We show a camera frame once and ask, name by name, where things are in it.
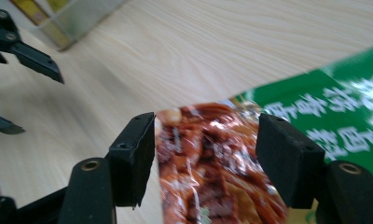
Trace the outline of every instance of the green label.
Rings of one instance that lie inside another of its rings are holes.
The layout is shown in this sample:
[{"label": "green label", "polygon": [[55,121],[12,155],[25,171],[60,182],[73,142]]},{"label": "green label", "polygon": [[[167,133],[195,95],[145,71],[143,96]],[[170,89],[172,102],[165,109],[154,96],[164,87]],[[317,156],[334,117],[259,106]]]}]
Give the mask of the green label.
[{"label": "green label", "polygon": [[231,99],[255,101],[326,150],[373,174],[373,49]]}]

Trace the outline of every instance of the plastic bag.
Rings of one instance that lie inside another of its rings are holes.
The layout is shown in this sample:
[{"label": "plastic bag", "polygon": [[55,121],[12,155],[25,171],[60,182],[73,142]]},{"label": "plastic bag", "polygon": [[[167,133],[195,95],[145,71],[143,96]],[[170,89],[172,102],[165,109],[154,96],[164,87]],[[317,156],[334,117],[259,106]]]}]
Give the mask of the plastic bag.
[{"label": "plastic bag", "polygon": [[258,108],[210,103],[158,112],[164,223],[285,223],[287,208],[256,160]]}]

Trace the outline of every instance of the transparent plastic wrapper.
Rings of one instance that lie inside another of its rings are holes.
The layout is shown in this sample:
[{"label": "transparent plastic wrapper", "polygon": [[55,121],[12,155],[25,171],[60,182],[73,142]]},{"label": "transparent plastic wrapper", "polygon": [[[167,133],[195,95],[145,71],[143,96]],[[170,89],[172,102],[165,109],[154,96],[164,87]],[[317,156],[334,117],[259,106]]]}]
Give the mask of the transparent plastic wrapper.
[{"label": "transparent plastic wrapper", "polygon": [[285,223],[287,208],[256,160],[259,106],[218,103],[157,113],[163,220]]}]

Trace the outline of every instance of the wooden table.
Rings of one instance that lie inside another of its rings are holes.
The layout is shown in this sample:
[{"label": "wooden table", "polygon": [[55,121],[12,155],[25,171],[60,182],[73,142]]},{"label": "wooden table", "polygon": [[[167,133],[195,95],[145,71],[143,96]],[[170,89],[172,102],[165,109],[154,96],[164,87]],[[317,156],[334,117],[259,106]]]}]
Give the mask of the wooden table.
[{"label": "wooden table", "polygon": [[[65,85],[0,64],[0,190],[23,206],[67,185],[72,167],[102,157],[135,115],[226,99],[373,47],[373,1],[126,1],[64,52],[29,33]],[[118,223],[160,223],[156,164],[143,206]]]}]

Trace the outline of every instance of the snack package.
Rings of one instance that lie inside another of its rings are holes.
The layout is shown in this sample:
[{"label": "snack package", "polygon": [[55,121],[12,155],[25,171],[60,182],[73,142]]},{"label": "snack package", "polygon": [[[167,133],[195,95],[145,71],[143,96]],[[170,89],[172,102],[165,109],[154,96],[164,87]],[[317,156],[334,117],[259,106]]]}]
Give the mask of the snack package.
[{"label": "snack package", "polygon": [[158,112],[165,224],[285,223],[287,208],[256,160],[258,115],[253,103]]}]

